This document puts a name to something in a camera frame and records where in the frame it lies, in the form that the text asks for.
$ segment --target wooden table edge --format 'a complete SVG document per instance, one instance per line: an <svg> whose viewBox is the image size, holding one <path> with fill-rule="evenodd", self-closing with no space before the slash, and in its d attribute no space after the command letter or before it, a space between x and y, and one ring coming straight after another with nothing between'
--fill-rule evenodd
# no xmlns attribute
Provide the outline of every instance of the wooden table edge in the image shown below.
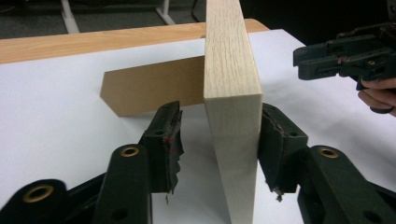
<svg viewBox="0 0 396 224"><path fill-rule="evenodd" d="M246 19L249 33L269 30L253 19ZM126 49L146 45L202 38L205 23L187 23L125 30L49 35L0 40L0 63L16 63L62 57L111 49Z"/></svg>

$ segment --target cardboard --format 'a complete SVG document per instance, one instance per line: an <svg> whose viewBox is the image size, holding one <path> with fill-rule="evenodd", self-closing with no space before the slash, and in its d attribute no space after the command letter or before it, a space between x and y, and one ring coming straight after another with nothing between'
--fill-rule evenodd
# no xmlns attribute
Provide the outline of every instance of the cardboard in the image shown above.
<svg viewBox="0 0 396 224"><path fill-rule="evenodd" d="M119 116L204 102L204 56L105 72L102 99Z"/></svg>

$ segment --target human hand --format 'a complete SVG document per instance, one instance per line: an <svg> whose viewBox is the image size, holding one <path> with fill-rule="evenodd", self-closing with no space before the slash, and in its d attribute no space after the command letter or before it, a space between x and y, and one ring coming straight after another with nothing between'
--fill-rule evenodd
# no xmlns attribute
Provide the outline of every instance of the human hand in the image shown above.
<svg viewBox="0 0 396 224"><path fill-rule="evenodd" d="M369 88L364 91L359 91L359 98L363 100L368 106L378 109L389 109L394 106L393 110L389 112L396 117L396 93L387 89L396 89L396 77L388 79L378 79L374 81L361 81L363 86Z"/></svg>

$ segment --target wooden block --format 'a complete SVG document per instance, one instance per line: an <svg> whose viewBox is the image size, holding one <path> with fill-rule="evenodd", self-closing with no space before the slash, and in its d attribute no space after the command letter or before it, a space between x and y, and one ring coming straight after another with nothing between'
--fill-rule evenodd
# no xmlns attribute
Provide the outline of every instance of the wooden block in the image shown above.
<svg viewBox="0 0 396 224"><path fill-rule="evenodd" d="M238 0L207 0L204 98L231 221L252 223L262 88Z"/></svg>
<svg viewBox="0 0 396 224"><path fill-rule="evenodd" d="M204 102L204 56L106 72L101 97L120 117Z"/></svg>

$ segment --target white paper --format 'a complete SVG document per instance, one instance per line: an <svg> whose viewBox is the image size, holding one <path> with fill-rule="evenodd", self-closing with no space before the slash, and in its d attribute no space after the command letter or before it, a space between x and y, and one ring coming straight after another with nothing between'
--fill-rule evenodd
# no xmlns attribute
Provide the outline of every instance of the white paper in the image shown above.
<svg viewBox="0 0 396 224"><path fill-rule="evenodd" d="M396 191L396 118L360 101L350 78L302 81L281 30L249 35L264 102L309 136L344 151L364 176ZM203 39L0 65L0 206L26 184L73 188L106 171L114 149L136 143L154 113L118 118L99 96L105 71L204 55ZM203 105L183 108L185 154L175 195L153 195L154 223L230 223ZM303 223L296 194L276 195L258 171L254 223Z"/></svg>

